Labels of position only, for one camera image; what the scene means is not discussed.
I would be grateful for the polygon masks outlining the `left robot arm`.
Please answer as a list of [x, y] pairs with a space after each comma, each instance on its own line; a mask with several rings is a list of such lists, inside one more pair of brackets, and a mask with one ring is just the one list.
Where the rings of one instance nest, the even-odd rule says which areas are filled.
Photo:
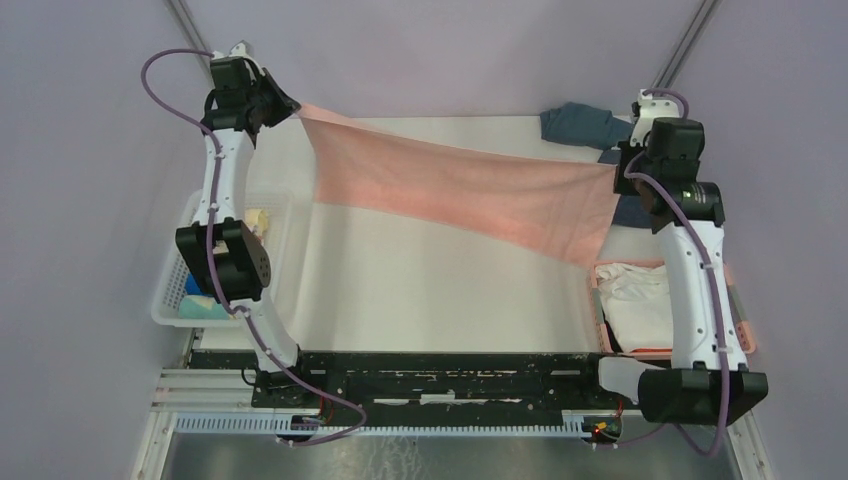
[[244, 218], [246, 176], [262, 128], [300, 105], [245, 54], [210, 62], [213, 88], [199, 126], [207, 149], [202, 197], [194, 218], [175, 234], [176, 247], [198, 287], [239, 320], [267, 377], [280, 376], [278, 396], [293, 407], [313, 397], [313, 378], [292, 369], [300, 347], [286, 331], [268, 288], [272, 262]]

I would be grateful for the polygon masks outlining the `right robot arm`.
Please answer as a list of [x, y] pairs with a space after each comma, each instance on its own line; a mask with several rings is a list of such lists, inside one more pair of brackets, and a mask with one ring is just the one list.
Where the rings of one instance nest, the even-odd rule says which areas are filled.
[[614, 190], [639, 196], [659, 241], [672, 355], [665, 369], [623, 356], [601, 360], [599, 370], [577, 382], [580, 400], [591, 408], [619, 393], [651, 423], [726, 427], [769, 393], [766, 374], [750, 369], [733, 322], [722, 195], [716, 184], [697, 179], [704, 146], [700, 122], [661, 117], [622, 148]]

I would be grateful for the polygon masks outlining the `pink towel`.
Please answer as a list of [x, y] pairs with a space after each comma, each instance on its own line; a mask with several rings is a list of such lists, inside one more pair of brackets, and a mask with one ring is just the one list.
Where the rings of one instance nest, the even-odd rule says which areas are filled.
[[599, 257], [619, 202], [616, 172], [398, 136], [306, 104], [314, 198], [432, 221], [575, 265]]

